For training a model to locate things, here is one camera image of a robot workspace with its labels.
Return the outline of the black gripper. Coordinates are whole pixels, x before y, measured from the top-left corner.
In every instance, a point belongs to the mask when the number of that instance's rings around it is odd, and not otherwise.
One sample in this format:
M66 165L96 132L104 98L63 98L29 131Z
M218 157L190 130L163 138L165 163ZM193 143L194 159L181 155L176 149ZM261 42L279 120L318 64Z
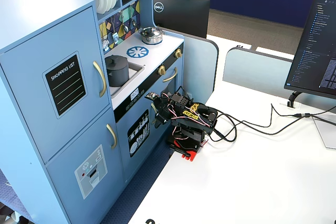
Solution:
M172 117L172 113L169 111L168 105L171 103L170 97L166 93L162 93L160 96L155 95L153 104L156 108L154 127L157 129L161 124L166 124Z

